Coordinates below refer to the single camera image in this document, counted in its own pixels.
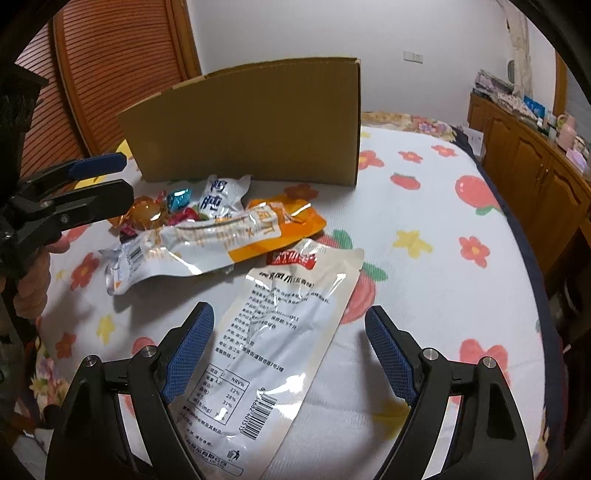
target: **human hand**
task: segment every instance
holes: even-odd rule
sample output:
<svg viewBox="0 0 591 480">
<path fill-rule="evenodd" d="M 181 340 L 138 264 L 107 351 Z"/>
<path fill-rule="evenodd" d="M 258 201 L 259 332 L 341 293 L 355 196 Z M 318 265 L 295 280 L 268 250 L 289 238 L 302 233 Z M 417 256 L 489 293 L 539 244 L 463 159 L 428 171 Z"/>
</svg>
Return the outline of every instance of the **human hand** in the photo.
<svg viewBox="0 0 591 480">
<path fill-rule="evenodd" d="M 19 317 L 34 320 L 43 313 L 47 305 L 47 289 L 51 282 L 49 254 L 62 254 L 70 248 L 70 242 L 61 237 L 56 243 L 41 247 L 39 256 L 23 278 L 17 282 L 14 309 Z M 0 292 L 4 290 L 6 278 L 0 277 Z"/>
</svg>

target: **curtain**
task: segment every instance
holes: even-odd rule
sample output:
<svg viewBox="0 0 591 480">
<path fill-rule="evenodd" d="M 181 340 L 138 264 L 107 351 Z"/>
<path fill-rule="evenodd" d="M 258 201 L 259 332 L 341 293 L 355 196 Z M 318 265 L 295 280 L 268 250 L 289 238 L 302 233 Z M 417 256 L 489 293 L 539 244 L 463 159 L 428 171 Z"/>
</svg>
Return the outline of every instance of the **curtain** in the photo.
<svg viewBox="0 0 591 480">
<path fill-rule="evenodd" d="M 513 45 L 513 59 L 515 60 L 515 89 L 513 93 L 521 98 L 524 95 L 531 98 L 533 88 L 527 17 L 511 3 L 511 0 L 498 0 L 498 2 L 505 11 Z"/>
</svg>

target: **yellow fabric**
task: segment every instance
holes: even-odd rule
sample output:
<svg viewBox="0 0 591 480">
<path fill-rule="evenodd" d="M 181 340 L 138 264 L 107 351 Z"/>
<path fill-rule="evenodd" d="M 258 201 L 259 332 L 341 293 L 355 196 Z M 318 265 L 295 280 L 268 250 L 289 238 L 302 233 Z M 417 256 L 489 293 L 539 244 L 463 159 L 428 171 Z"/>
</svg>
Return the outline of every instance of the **yellow fabric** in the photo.
<svg viewBox="0 0 591 480">
<path fill-rule="evenodd" d="M 129 145 L 127 144 L 127 140 L 123 140 L 121 144 L 117 147 L 116 152 L 121 152 L 127 160 L 129 160 L 133 155 L 131 150 L 129 149 Z M 104 180 L 105 176 L 101 175 L 100 177 L 94 177 L 92 179 L 86 179 L 79 181 L 74 189 L 81 189 L 82 187 L 89 187 L 90 185 L 94 185 L 95 183 L 100 183 Z"/>
</svg>

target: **louvered door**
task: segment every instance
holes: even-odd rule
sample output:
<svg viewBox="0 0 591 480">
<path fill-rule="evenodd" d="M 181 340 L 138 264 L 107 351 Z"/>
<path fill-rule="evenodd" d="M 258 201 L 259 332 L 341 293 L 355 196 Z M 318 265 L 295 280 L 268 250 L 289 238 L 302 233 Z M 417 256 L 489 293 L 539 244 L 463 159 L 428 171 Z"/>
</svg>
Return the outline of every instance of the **louvered door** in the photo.
<svg viewBox="0 0 591 480">
<path fill-rule="evenodd" d="M 21 176 L 63 160 L 87 156 L 61 86 L 52 49 L 53 36 L 46 25 L 29 43 L 17 63 L 49 80 L 41 90 L 40 103 L 33 114 L 31 129 L 25 137 Z"/>
<path fill-rule="evenodd" d="M 70 0 L 54 30 L 64 86 L 92 154 L 122 140 L 118 112 L 188 78 L 170 0 Z"/>
</svg>

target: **red logo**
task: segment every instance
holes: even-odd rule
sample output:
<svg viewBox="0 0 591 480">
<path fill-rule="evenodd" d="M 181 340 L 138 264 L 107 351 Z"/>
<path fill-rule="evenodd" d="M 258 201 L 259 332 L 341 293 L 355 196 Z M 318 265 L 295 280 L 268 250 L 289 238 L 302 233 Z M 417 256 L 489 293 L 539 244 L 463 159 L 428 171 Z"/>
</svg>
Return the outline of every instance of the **red logo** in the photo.
<svg viewBox="0 0 591 480">
<path fill-rule="evenodd" d="M 299 264 L 307 270 L 312 270 L 316 265 L 316 255 L 300 255 L 295 250 L 286 250 L 285 252 L 274 253 L 267 259 L 268 265 L 292 265 Z"/>
</svg>

